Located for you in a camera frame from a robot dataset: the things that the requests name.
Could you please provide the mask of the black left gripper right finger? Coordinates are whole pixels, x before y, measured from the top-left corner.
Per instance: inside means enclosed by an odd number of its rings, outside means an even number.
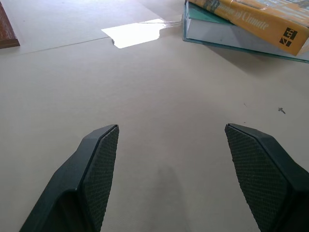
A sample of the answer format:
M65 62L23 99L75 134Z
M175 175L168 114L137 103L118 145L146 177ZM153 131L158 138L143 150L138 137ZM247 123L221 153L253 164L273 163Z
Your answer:
M260 232L309 232L309 172L266 133L230 123L225 134Z

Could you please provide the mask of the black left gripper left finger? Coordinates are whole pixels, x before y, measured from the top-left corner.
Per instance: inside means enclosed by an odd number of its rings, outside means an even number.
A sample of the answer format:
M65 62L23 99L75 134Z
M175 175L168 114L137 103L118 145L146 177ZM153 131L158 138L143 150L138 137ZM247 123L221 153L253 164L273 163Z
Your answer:
M55 171L19 232L100 232L118 137L115 124L85 136Z

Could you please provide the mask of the teal hardcover book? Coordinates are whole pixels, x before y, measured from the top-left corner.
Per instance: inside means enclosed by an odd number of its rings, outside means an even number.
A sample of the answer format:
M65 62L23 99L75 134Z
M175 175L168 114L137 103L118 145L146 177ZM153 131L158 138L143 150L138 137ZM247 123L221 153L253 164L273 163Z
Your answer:
M229 21L185 1L183 40L275 58L309 63L309 52L293 56Z

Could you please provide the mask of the yellow climate book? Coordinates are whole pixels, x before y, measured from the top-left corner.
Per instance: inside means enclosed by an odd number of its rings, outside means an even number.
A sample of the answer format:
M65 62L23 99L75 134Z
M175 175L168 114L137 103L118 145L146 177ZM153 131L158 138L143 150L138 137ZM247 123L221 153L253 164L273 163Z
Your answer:
M309 0L188 0L281 50L309 52Z

